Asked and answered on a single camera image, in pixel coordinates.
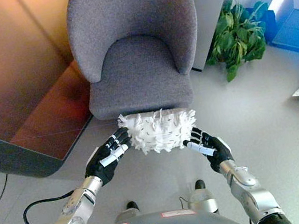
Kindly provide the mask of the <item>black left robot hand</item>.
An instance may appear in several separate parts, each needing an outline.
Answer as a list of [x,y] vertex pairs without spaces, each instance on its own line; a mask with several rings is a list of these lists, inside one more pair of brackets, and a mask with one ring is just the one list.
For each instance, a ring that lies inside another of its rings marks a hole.
[[90,156],[86,164],[85,177],[96,176],[103,186],[114,177],[114,171],[122,156],[130,147],[127,128],[119,128],[109,139]]

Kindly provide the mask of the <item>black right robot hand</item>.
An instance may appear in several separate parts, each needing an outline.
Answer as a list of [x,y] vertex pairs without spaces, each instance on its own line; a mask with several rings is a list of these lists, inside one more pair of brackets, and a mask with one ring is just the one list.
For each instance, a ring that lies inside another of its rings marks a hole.
[[196,127],[192,128],[190,140],[183,140],[183,145],[190,149],[203,147],[203,154],[207,156],[213,171],[222,174],[220,169],[222,162],[233,160],[231,149],[221,138],[211,136]]

